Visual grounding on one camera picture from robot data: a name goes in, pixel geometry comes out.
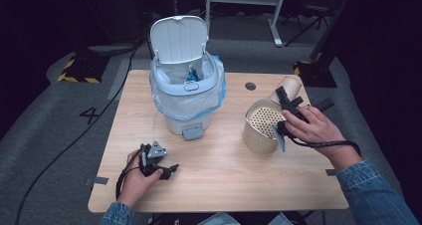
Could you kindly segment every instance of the light wood surface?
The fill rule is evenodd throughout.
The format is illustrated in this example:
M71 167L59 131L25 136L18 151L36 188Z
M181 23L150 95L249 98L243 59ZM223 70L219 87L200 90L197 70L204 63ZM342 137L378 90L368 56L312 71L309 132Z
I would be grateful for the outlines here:
M283 75L226 73L227 95L212 112L204 136L186 141L172 134L151 98L149 71L131 71L112 124L89 202L92 212L105 212L115 201L118 176L127 155L141 143L157 140L167 149L161 166L180 164L169 180L157 181L136 205L139 212L286 211L342 209L348 206L329 161L311 148L286 140L286 152L250 150L242 140L245 114L267 98ZM257 87L248 91L245 84ZM309 104L304 87L299 96Z

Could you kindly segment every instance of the perforated basket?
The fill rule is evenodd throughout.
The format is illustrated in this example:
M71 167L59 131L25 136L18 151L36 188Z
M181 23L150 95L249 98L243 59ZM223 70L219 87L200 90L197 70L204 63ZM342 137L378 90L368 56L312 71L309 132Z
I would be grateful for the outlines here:
M282 115L280 105L268 99L257 101L246 112L242 133L245 144L257 153L274 152L278 142L272 125L277 126L277 122L281 120L286 119Z

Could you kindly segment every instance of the paper roll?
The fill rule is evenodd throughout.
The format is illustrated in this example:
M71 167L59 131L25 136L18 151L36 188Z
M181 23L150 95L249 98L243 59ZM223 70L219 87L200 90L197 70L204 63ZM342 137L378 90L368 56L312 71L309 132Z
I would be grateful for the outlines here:
M286 94L288 95L289 101L292 101L298 96L298 93L299 93L299 90L301 89L302 84L300 84L294 78L285 77L282 80L282 82L276 87L276 89L278 89L281 86L283 86L283 88L285 89ZM277 104L280 104L280 99L277 96L276 91L273 91L271 93L269 99Z

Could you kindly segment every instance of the black base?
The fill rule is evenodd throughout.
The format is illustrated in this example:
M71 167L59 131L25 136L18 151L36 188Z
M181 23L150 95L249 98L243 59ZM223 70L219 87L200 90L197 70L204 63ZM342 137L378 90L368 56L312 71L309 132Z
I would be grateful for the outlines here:
M337 88L329 69L319 68L317 62L295 62L293 68L295 74L302 79L305 87Z
M71 57L58 81L100 83L110 57Z

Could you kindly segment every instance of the hand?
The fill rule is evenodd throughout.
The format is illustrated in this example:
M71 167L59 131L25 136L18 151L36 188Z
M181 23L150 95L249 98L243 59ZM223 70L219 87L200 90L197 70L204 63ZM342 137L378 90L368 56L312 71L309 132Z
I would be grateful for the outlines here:
M306 106L297 108L309 123L297 118L284 110L283 116L286 129L295 137L306 142L331 142L345 140L338 127L317 108ZM316 151L326 156L339 171L361 161L354 148L349 145L336 145L316 148Z
M135 153L136 151L127 156L127 162L131 160ZM130 167L130 169L134 169L128 172L124 178L123 187L121 189L120 196L117 199L118 202L124 203L130 208L133 208L137 201L145 195L152 183L158 180L163 173L162 169L157 169L154 173L145 177L137 167L139 167L138 155Z

